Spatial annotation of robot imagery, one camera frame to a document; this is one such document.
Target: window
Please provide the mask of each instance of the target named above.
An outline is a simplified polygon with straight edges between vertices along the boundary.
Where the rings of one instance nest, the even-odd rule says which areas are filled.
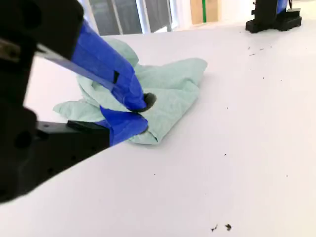
[[[175,0],[79,0],[101,36],[171,31]]]

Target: cardboard box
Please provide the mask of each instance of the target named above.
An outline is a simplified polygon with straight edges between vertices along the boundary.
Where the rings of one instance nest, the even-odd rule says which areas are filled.
[[[220,20],[220,0],[191,0],[192,24]]]

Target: black mount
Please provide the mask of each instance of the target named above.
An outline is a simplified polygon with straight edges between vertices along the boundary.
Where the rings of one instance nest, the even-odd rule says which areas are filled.
[[[300,8],[290,8],[277,14],[277,0],[257,0],[252,15],[255,15],[255,19],[246,23],[246,30],[251,33],[267,29],[288,31],[302,23]]]
[[[0,202],[109,147],[102,126],[38,122],[23,107],[34,54],[48,48],[70,59],[82,20],[76,0],[0,1]]]

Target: light green cloth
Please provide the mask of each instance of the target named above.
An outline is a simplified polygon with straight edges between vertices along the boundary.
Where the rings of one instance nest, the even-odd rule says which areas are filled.
[[[145,93],[156,95],[157,101],[148,111],[142,113],[149,130],[130,141],[141,144],[158,144],[174,124],[197,99],[198,84],[207,63],[202,59],[187,59],[164,66],[142,66],[136,53],[124,42],[106,37],[105,40],[135,69]],[[97,82],[78,76],[83,99],[58,104],[54,111],[70,120],[103,120],[99,105],[117,111],[127,111],[111,93]]]

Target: wall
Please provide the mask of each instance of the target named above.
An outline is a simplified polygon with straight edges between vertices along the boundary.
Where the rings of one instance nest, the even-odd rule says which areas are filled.
[[[241,21],[251,18],[253,0],[221,0],[221,21]]]
[[[190,0],[175,0],[178,20],[179,20],[179,29],[187,29],[192,25],[191,20],[191,2]]]

